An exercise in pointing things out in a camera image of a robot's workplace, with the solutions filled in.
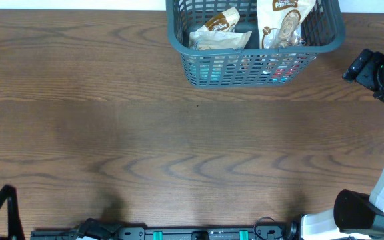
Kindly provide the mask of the blue multicolour snack pack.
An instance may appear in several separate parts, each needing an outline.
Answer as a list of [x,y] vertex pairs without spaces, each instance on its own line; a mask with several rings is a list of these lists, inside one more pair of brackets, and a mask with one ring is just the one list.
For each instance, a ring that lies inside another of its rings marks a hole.
[[273,54],[263,60],[262,74],[272,83],[286,83],[317,58],[313,53]]

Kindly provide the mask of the beige brown snack bag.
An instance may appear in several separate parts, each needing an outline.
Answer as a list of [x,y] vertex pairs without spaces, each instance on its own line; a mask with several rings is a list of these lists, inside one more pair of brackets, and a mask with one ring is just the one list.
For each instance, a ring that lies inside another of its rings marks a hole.
[[302,45],[301,24],[315,3],[316,0],[257,0],[259,47]]
[[195,31],[189,34],[192,50],[244,49],[252,32]]

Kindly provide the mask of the mint green snack packet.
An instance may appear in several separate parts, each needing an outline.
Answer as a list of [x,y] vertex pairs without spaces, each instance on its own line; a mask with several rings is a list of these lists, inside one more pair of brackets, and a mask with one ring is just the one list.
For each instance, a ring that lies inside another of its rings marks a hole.
[[218,81],[223,68],[223,60],[204,60],[199,64],[199,80],[205,81]]

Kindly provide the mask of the beige snack bag top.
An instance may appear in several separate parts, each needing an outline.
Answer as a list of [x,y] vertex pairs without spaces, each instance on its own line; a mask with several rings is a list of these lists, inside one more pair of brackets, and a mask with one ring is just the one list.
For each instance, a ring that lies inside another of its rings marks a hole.
[[225,10],[214,17],[202,26],[202,31],[224,31],[232,32],[240,19],[240,14],[235,7]]

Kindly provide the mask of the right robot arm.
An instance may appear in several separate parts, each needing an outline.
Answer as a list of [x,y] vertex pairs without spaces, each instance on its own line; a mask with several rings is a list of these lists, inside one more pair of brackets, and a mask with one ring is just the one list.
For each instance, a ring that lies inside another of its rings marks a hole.
[[[343,74],[384,103],[384,54],[365,49]],[[370,194],[342,190],[332,209],[301,218],[299,238],[384,239],[384,168]]]

